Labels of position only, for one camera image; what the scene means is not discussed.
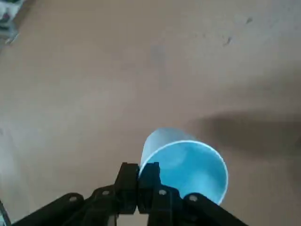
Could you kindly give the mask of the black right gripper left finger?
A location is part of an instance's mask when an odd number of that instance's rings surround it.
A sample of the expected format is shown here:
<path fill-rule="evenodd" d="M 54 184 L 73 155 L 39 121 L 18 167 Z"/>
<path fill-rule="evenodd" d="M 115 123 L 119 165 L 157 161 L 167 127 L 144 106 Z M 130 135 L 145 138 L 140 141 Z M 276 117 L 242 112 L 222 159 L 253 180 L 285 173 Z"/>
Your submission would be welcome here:
<path fill-rule="evenodd" d="M 134 214 L 139 166 L 122 163 L 113 185 L 84 198 L 68 193 L 14 223 L 15 226 L 115 226 L 120 214 Z"/>

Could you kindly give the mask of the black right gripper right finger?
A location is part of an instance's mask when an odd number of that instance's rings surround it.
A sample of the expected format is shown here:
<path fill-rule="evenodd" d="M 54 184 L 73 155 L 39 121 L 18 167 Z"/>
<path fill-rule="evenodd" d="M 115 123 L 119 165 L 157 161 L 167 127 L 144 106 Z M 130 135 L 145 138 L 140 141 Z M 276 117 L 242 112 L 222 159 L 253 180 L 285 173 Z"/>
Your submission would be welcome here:
<path fill-rule="evenodd" d="M 180 197 L 161 184 L 157 162 L 148 163 L 138 179 L 138 210 L 149 226 L 245 226 L 246 224 L 200 193 Z"/>

